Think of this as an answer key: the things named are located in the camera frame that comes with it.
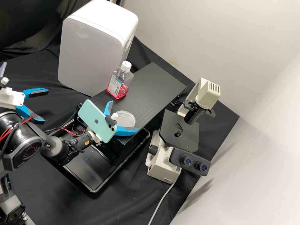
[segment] mint green iphone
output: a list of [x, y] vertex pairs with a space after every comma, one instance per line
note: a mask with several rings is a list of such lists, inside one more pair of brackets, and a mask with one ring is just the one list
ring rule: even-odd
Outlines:
[[105, 143], [117, 132], [117, 125], [109, 127], [105, 120], [105, 115], [92, 103], [91, 100], [86, 100], [80, 110], [78, 116], [93, 130], [93, 132]]

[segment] microscope stage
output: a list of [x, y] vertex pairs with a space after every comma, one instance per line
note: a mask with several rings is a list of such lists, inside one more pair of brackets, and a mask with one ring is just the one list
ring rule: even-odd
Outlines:
[[173, 147], [189, 152], [196, 152], [199, 148], [199, 123], [187, 124], [184, 117], [165, 110], [162, 127], [159, 133], [163, 141]]

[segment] inverted microscope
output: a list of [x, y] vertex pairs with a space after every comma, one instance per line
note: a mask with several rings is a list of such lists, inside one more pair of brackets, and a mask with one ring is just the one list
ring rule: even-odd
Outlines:
[[188, 94], [177, 113], [165, 110], [161, 127], [153, 132], [146, 166], [147, 175], [172, 184], [181, 169], [206, 176], [210, 161], [195, 153], [199, 147], [199, 116], [215, 117], [212, 109], [220, 97], [220, 86], [204, 78]]

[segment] white knob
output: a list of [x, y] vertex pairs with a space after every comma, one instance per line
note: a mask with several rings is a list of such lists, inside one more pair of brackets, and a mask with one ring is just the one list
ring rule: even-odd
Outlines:
[[116, 114], [115, 112], [114, 112], [114, 113], [112, 114], [112, 116], [111, 116], [111, 118], [112, 118], [113, 120], [116, 120], [118, 117], [119, 117], [119, 115]]
[[1, 79], [1, 84], [6, 85], [8, 83], [8, 78], [4, 77]]

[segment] white cap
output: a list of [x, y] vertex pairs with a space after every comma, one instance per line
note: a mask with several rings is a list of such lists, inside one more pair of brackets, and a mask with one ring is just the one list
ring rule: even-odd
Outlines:
[[1, 84], [6, 85], [8, 83], [8, 78], [4, 77], [1, 79]]
[[118, 118], [118, 114], [116, 114], [115, 112], [112, 114], [112, 116], [111, 116], [111, 118], [113, 119], [113, 120], [116, 120], [116, 118]]
[[128, 61], [123, 61], [122, 65], [121, 65], [121, 70], [125, 71], [125, 72], [129, 72], [131, 69], [131, 63]]

